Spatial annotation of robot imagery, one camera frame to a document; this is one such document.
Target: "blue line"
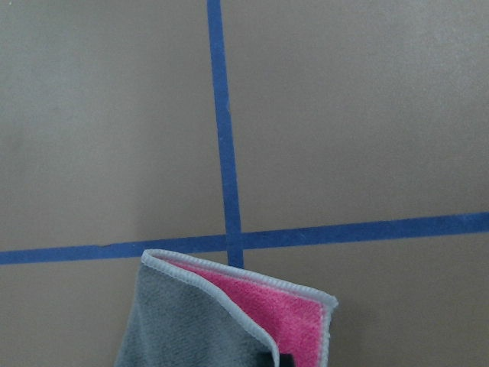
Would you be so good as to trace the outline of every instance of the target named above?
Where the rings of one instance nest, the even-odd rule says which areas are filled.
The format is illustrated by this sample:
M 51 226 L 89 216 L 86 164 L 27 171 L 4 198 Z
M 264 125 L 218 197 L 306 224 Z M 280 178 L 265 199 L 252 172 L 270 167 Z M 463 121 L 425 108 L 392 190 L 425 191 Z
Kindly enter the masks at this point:
M 489 212 L 244 233 L 245 249 L 489 232 Z
M 215 252 L 225 251 L 226 241 L 224 235 L 210 235 L 184 239 L 115 243 L 105 246 L 84 245 L 6 251 L 0 252 L 0 265 L 96 260 L 103 258 L 134 258 L 141 256 L 147 248 L 163 248 L 183 253 Z
M 241 233 L 232 239 L 239 248 L 277 248 L 286 246 L 327 245 L 344 242 L 409 239 L 442 235 L 489 232 L 489 212 L 399 219 L 384 222 L 344 224 L 277 231 Z M 51 261 L 131 258 L 141 256 L 146 248 L 164 248 L 183 253 L 225 251 L 227 235 L 210 235 L 184 239 L 116 243 L 107 246 L 39 248 L 0 252 L 0 265 Z
M 222 29 L 221 2 L 207 1 L 209 22 L 209 45 L 212 64 L 212 84 L 214 86 L 215 118 L 219 140 L 221 161 L 222 195 L 224 200 L 225 227 L 227 235 L 241 233 L 239 213 L 238 180 L 236 178 L 235 148 L 232 137 L 232 121 L 229 111 L 228 77 L 226 72 L 224 31 Z M 228 237 L 228 263 L 243 266 L 243 250 L 240 242 Z

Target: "pink side of cloth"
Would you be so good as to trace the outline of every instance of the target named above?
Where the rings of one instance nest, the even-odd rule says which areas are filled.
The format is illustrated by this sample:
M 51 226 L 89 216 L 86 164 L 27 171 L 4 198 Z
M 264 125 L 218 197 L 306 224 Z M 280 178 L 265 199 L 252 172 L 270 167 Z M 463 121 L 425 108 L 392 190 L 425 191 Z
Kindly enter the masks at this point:
M 216 271 L 169 262 L 221 288 L 274 338 L 280 353 L 293 355 L 296 367 L 319 365 L 324 307 L 320 302 Z

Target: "white trim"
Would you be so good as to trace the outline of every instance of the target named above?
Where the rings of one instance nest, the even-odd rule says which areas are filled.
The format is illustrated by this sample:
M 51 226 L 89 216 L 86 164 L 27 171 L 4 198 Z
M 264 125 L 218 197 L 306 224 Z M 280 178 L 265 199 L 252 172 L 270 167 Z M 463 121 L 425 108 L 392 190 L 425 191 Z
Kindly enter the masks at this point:
M 224 275 L 232 276 L 234 278 L 240 278 L 260 285 L 270 286 L 286 291 L 287 293 L 295 296 L 320 302 L 323 305 L 323 315 L 319 366 L 326 367 L 329 349 L 329 324 L 331 322 L 332 312 L 338 306 L 338 301 L 335 297 L 311 287 L 290 283 L 289 281 L 283 281 L 267 275 L 258 274 L 254 271 L 233 268 L 217 262 L 203 260 L 201 258 L 194 258 L 193 256 L 181 254 L 179 252 L 160 249 L 149 249 L 144 251 L 141 261 L 147 266 L 150 266 L 155 270 L 162 271 L 163 273 L 181 281 L 185 281 L 187 284 L 198 287 L 214 297 L 231 314 L 231 316 L 244 327 L 248 333 L 266 346 L 270 347 L 274 357 L 275 367 L 278 367 L 279 363 L 277 344 L 261 326 L 256 324 L 245 312 L 243 312 L 243 310 L 236 305 L 219 287 L 215 286 L 203 277 L 192 273 L 191 271 L 171 265 L 165 260 L 182 262 L 184 264 L 196 266 L 197 268 L 209 269 Z

